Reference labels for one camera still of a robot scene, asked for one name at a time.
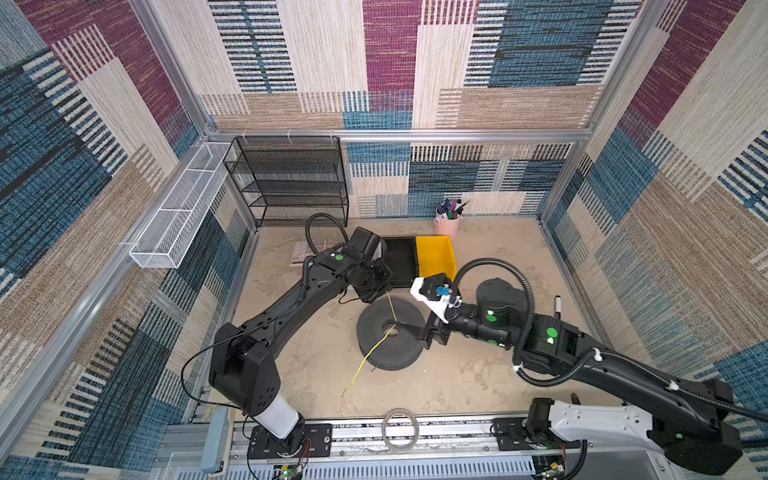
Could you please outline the pink metal pen bucket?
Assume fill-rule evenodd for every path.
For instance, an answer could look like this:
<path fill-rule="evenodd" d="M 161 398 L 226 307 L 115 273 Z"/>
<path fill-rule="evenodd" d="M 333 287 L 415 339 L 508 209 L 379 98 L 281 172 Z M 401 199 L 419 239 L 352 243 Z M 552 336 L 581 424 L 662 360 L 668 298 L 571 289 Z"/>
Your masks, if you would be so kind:
<path fill-rule="evenodd" d="M 455 237 L 459 234 L 461 221 L 462 217 L 453 212 L 437 214 L 433 219 L 433 232 L 437 236 Z"/>

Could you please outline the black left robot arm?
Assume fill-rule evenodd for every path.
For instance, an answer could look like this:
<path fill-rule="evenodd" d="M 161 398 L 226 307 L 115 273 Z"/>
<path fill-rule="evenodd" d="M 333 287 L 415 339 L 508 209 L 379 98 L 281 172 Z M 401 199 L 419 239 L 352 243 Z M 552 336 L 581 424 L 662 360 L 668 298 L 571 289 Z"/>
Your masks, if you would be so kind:
<path fill-rule="evenodd" d="M 227 399 L 217 405 L 254 419 L 290 451 L 304 441 L 305 420 L 280 393 L 279 354 L 306 321 L 349 288 L 367 304 L 392 290 L 387 245 L 379 235 L 363 227 L 349 234 L 327 213 L 311 215 L 304 232 L 311 254 L 297 283 L 242 325 L 221 326 L 199 352 L 211 354 L 208 383 Z"/>

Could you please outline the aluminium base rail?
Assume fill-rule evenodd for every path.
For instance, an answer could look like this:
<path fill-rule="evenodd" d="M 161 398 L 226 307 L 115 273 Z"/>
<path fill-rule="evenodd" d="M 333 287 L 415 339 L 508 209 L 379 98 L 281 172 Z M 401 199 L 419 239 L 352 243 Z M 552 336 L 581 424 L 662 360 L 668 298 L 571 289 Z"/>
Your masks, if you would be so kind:
<path fill-rule="evenodd" d="M 661 455 L 627 446 L 530 445 L 520 413 L 320 419 L 294 455 L 253 422 L 221 433 L 172 426 L 153 479 L 676 479 Z"/>

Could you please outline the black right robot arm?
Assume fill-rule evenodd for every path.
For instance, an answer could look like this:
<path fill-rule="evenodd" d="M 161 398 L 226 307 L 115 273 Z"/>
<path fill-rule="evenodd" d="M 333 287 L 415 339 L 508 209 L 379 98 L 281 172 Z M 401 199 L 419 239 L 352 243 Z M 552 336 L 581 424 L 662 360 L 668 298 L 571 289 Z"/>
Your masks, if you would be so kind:
<path fill-rule="evenodd" d="M 764 423 L 764 413 L 735 404 L 721 380 L 689 381 L 602 344 L 560 314 L 535 311 L 533 289 L 512 264 L 479 258 L 453 278 L 417 277 L 411 296 L 430 310 L 421 337 L 445 344 L 454 332 L 512 353 L 515 374 L 538 388 L 577 381 L 622 400 L 619 407 L 585 407 L 549 398 L 532 400 L 525 427 L 536 443 L 608 442 L 658 452 L 704 475 L 725 474 L 764 438 L 742 438 L 731 414 Z"/>

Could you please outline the black plastic bin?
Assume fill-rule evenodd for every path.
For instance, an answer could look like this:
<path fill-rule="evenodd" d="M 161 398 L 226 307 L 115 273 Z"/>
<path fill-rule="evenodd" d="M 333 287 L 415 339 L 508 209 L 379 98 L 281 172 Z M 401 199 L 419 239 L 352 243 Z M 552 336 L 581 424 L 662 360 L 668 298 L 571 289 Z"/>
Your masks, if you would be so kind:
<path fill-rule="evenodd" d="M 410 288 L 419 276 L 417 244 L 414 236 L 384 237 L 386 253 L 384 261 L 392 272 L 393 288 Z"/>

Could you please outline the yellow plastic bin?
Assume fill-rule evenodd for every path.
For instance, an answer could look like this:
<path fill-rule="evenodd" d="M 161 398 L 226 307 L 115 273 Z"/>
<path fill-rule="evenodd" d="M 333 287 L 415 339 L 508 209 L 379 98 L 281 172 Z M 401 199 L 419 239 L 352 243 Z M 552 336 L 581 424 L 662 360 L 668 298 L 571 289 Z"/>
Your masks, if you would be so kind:
<path fill-rule="evenodd" d="M 445 274 L 453 280 L 458 267 L 452 239 L 449 236 L 417 236 L 415 240 L 419 276 Z"/>

